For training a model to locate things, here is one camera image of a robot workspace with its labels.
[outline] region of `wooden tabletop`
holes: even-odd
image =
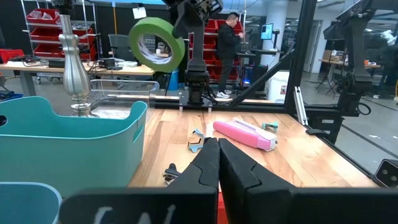
[[[83,65],[88,71],[90,69],[92,62],[87,64],[86,62],[83,62]],[[27,72],[57,72],[57,73],[63,73],[64,69],[63,68],[49,68],[47,65],[39,65],[39,66],[34,66],[34,67],[26,67],[21,63],[12,63],[12,64],[3,64],[0,65],[0,70],[18,70],[18,71],[27,71]],[[126,68],[123,67],[122,70],[107,70],[104,72],[100,72],[99,74],[103,75],[150,75],[152,76],[155,73],[152,69],[148,68],[145,65],[141,65],[138,67],[132,67],[132,68]]]
[[[231,121],[234,117],[261,126],[277,121],[278,145],[265,152],[245,146],[214,131],[213,122]],[[154,110],[146,122],[144,156],[130,187],[164,187],[162,177],[170,163],[179,172],[191,163],[197,153],[188,150],[195,142],[192,132],[198,128],[207,137],[227,138],[247,155],[297,187],[377,187],[348,161],[287,114],[238,113],[213,111]]]
[[[342,61],[334,61],[334,60],[329,61],[325,59],[319,59],[319,61],[335,65],[343,65]],[[365,65],[365,68],[381,68],[381,65]]]

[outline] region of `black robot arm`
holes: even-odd
[[[223,9],[222,0],[163,0],[170,7],[170,21],[174,25],[174,37],[182,37],[193,32],[192,59],[185,73],[188,83],[188,103],[203,104],[203,89],[207,88],[209,73],[203,60],[203,39],[205,24],[210,15]]]
[[[323,34],[326,40],[345,40],[348,52],[349,74],[339,86],[339,109],[356,110],[361,96],[372,88],[372,77],[364,66],[363,32],[378,9],[398,12],[398,2],[388,0],[361,0],[341,13],[338,22]]]

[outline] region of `pink object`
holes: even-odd
[[[247,146],[271,151],[275,149],[276,135],[255,127],[239,119],[224,122],[215,121],[213,128],[220,133]]]

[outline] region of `black jacket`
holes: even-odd
[[[241,50],[241,38],[234,33],[232,27],[224,23],[218,29],[218,56],[234,57]]]

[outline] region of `white sneaker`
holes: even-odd
[[[229,98],[229,95],[228,95],[228,94],[225,94],[225,93],[223,93],[223,92],[218,92],[218,93],[217,93],[217,97],[218,97],[218,98],[228,99],[228,98]]]

